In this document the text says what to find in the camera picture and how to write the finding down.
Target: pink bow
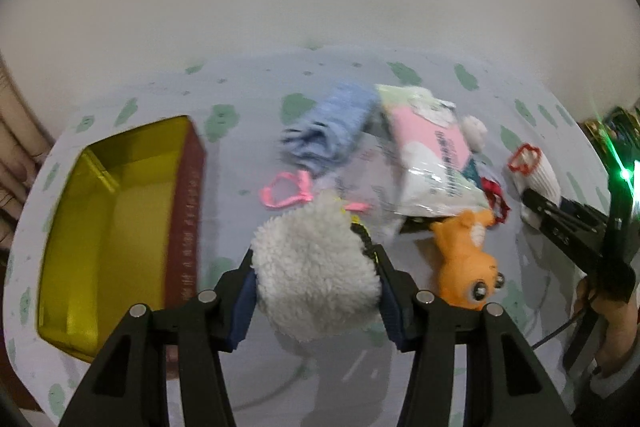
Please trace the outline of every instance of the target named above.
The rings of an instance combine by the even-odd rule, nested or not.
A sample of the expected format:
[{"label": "pink bow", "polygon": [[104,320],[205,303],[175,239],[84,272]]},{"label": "pink bow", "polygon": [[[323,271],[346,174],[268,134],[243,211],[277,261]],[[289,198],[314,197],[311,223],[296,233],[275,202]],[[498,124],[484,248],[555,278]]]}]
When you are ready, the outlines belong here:
[{"label": "pink bow", "polygon": [[[298,187],[298,193],[282,201],[274,201],[272,190],[278,180],[294,182]],[[309,203],[314,199],[311,186],[311,174],[307,171],[298,171],[298,175],[292,174],[291,172],[279,172],[269,185],[260,189],[260,201],[264,206],[268,206],[269,208],[283,208],[284,206],[290,206],[296,203]],[[368,203],[348,203],[344,209],[351,212],[367,212],[369,207],[370,204]]]}]

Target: plastic package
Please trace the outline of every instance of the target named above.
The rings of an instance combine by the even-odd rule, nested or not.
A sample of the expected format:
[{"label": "plastic package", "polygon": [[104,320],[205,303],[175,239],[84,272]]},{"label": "plastic package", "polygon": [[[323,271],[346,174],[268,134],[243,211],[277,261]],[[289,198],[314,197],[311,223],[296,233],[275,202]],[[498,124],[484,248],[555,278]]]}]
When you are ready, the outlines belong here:
[{"label": "plastic package", "polygon": [[423,87],[377,87],[404,168],[396,212],[444,217],[489,208],[455,105]]},{"label": "plastic package", "polygon": [[404,221],[396,213],[401,175],[391,133],[375,110],[347,164],[316,180],[314,189],[334,188],[343,200],[367,203],[360,222],[374,242],[389,245]]}]

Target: pink label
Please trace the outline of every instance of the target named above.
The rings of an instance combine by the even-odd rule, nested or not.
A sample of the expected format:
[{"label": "pink label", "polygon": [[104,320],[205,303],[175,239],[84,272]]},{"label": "pink label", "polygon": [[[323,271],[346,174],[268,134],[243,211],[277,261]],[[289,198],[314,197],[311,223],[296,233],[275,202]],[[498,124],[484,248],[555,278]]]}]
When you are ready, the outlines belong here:
[{"label": "pink label", "polygon": [[419,142],[441,160],[446,156],[449,159],[447,163],[458,171],[465,168],[470,152],[457,123],[441,127],[418,116],[407,105],[394,110],[393,121],[394,136],[400,149],[408,143]]}]

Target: green polka dot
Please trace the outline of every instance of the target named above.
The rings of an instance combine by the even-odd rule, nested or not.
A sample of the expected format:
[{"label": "green polka dot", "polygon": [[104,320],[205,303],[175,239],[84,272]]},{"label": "green polka dot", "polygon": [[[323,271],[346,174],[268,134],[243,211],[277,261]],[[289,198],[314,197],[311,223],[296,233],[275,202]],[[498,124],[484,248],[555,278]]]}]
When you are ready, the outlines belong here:
[{"label": "green polka dot", "polygon": [[306,360],[300,364],[300,367],[296,370],[296,377],[302,378],[302,380],[308,380],[316,373],[316,367],[313,360]]},{"label": "green polka dot", "polygon": [[80,123],[76,126],[76,132],[84,132],[87,129],[89,129],[89,127],[91,127],[95,122],[95,117],[92,114],[89,114],[87,116],[83,116],[82,120],[80,120]]},{"label": "green polka dot", "polygon": [[523,117],[526,121],[528,121],[533,127],[536,126],[536,119],[533,118],[531,111],[527,108],[525,103],[522,100],[516,99],[516,110],[519,112],[520,116]]},{"label": "green polka dot", "polygon": [[574,175],[571,174],[571,172],[567,172],[566,177],[569,178],[569,182],[571,183],[571,186],[574,188],[575,197],[578,198],[578,201],[580,201],[580,203],[586,204],[587,199],[584,197],[584,192],[580,188],[580,185],[578,185],[578,182],[574,178]]},{"label": "green polka dot", "polygon": [[204,66],[204,63],[202,64],[196,64],[195,66],[189,66],[188,68],[186,68],[184,70],[184,72],[186,74],[193,74],[193,73],[198,73],[198,71],[200,71],[202,69],[202,67]]},{"label": "green polka dot", "polygon": [[31,288],[27,288],[20,296],[20,324],[25,326],[29,320],[29,311],[31,310]]},{"label": "green polka dot", "polygon": [[280,121],[283,125],[290,125],[313,107],[316,107],[316,101],[301,92],[288,94],[282,99]]},{"label": "green polka dot", "polygon": [[386,336],[385,325],[380,322],[370,324],[365,330],[371,345],[374,347],[382,347],[385,345],[388,337]]},{"label": "green polka dot", "polygon": [[484,153],[476,153],[476,154],[474,154],[474,156],[477,157],[485,165],[488,165],[490,167],[494,166],[494,163],[490,160],[489,156],[487,156],[486,154],[484,154]]},{"label": "green polka dot", "polygon": [[514,153],[518,150],[518,147],[522,145],[522,140],[512,130],[507,129],[505,126],[500,126],[500,139],[505,147]]},{"label": "green polka dot", "polygon": [[209,266],[206,277],[206,287],[213,289],[218,284],[218,281],[222,277],[222,274],[233,268],[233,261],[227,257],[216,257],[213,263]]},{"label": "green polka dot", "polygon": [[218,104],[211,108],[211,115],[204,123],[205,133],[209,142],[217,142],[240,121],[236,108],[229,104]]},{"label": "green polka dot", "polygon": [[49,389],[49,407],[54,416],[62,418],[65,412],[65,391],[58,383],[52,385]]},{"label": "green polka dot", "polygon": [[320,48],[322,48],[322,44],[320,44],[320,42],[315,41],[313,39],[310,39],[309,41],[307,41],[307,43],[304,46],[306,49],[311,50],[311,51],[317,51]]},{"label": "green polka dot", "polygon": [[114,127],[127,123],[127,120],[129,120],[129,118],[131,118],[133,114],[135,114],[135,112],[138,110],[138,104],[136,103],[137,101],[137,98],[130,98],[129,100],[127,100],[127,103],[122,107],[122,110],[116,117],[116,121],[113,123]]},{"label": "green polka dot", "polygon": [[558,124],[556,123],[556,119],[551,116],[551,113],[549,113],[549,111],[546,110],[546,107],[544,105],[538,104],[538,110],[540,111],[540,114],[542,115],[542,117],[546,121],[548,121],[548,123],[553,125],[556,129],[558,128]]},{"label": "green polka dot", "polygon": [[522,331],[529,320],[525,311],[524,294],[513,281],[507,281],[504,288],[506,295],[500,304],[507,311],[513,323]]},{"label": "green polka dot", "polygon": [[4,285],[9,284],[11,274],[14,272],[14,256],[9,254],[9,261],[6,263],[6,271],[4,272]]},{"label": "green polka dot", "polygon": [[418,73],[409,66],[405,66],[402,62],[387,62],[387,64],[403,86],[420,86],[422,83]]},{"label": "green polka dot", "polygon": [[11,367],[15,370],[15,341],[13,339],[6,343],[6,353],[9,355]]},{"label": "green polka dot", "polygon": [[462,64],[456,64],[453,70],[456,72],[456,76],[460,81],[460,84],[462,84],[462,87],[468,91],[475,91],[478,89],[478,79],[465,70],[465,67]]},{"label": "green polka dot", "polygon": [[47,174],[47,179],[44,180],[44,187],[42,188],[42,190],[47,190],[50,187],[50,185],[53,183],[53,180],[56,179],[58,169],[60,169],[60,164],[55,163],[49,171],[49,174]]},{"label": "green polka dot", "polygon": [[556,109],[558,110],[558,113],[560,113],[560,116],[562,116],[562,119],[568,125],[573,125],[575,123],[574,119],[571,118],[571,116],[569,115],[569,113],[567,113],[567,111],[566,111],[566,109],[564,107],[562,107],[559,104],[556,104]]},{"label": "green polka dot", "polygon": [[575,384],[569,378],[567,378],[564,383],[564,389],[562,390],[562,393],[560,393],[560,398],[564,404],[567,404],[568,400],[573,400],[575,398]]},{"label": "green polka dot", "polygon": [[596,194],[598,195],[598,199],[600,199],[600,204],[602,205],[602,208],[604,209],[605,212],[607,212],[609,210],[609,201],[607,200],[607,197],[600,190],[600,187],[596,187]]},{"label": "green polka dot", "polygon": [[53,217],[56,215],[56,206],[55,204],[51,207],[49,214],[47,214],[47,219],[44,220],[42,224],[42,231],[44,233],[49,233],[51,228],[51,223],[53,223]]},{"label": "green polka dot", "polygon": [[463,416],[461,412],[455,413],[449,420],[449,427],[462,427]]}]

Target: white fluffy plush toy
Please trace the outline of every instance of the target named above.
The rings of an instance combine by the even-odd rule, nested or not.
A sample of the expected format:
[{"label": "white fluffy plush toy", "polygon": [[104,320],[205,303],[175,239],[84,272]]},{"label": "white fluffy plush toy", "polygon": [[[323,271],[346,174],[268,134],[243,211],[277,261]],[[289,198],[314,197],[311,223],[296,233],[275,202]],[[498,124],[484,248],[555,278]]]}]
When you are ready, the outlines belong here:
[{"label": "white fluffy plush toy", "polygon": [[272,326],[311,341],[370,323],[381,285],[332,190],[260,227],[252,242],[258,305]]},{"label": "white fluffy plush toy", "polygon": [[486,126],[474,116],[466,116],[460,122],[460,131],[471,152],[481,152],[484,149]]},{"label": "white fluffy plush toy", "polygon": [[[511,156],[507,166],[520,195],[525,188],[531,188],[552,203],[560,204],[562,196],[558,179],[551,163],[539,147],[533,147],[529,143],[522,144]],[[524,204],[520,205],[520,215],[523,221],[535,229],[540,228],[542,218]]]}]

